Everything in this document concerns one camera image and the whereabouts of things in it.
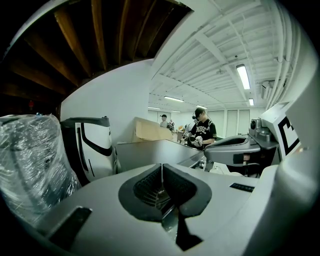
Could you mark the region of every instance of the fluorescent light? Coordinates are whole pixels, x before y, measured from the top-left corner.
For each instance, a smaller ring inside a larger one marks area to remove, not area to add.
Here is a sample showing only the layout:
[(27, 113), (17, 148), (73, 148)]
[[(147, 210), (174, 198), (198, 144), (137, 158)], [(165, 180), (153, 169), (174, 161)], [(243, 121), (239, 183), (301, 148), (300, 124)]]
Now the fluorescent light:
[(242, 81), (243, 88), (245, 90), (250, 89), (250, 83), (249, 83), (249, 78), (248, 78), (246, 66), (244, 64), (237, 65), (236, 70), (238, 70), (239, 76)]
[(173, 100), (173, 101), (177, 101), (177, 102), (184, 102), (183, 99), (178, 99), (178, 98), (172, 98), (172, 97), (168, 97), (168, 96), (164, 96), (166, 99), (169, 99), (169, 100)]
[(205, 109), (207, 110), (208, 108), (207, 107), (204, 107), (204, 106), (200, 106), (200, 105), (196, 105), (198, 108), (202, 108), (202, 109)]

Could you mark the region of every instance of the plastic wrap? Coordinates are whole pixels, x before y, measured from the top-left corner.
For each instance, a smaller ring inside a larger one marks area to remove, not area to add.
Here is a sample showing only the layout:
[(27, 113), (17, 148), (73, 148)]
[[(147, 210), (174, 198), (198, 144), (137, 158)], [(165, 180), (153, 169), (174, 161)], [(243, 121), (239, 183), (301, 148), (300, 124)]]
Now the plastic wrap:
[(55, 116), (0, 118), (0, 190), (15, 215), (36, 226), (80, 187)]

